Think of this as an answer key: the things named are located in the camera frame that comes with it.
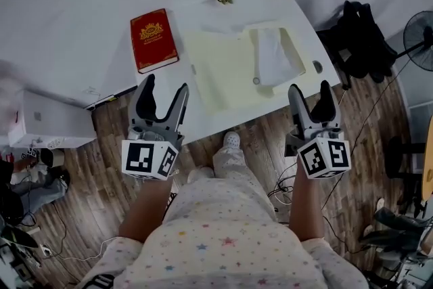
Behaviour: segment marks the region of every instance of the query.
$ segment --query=red book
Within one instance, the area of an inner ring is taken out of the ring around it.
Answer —
[[[165,9],[131,20],[131,40],[140,74],[179,60]]]

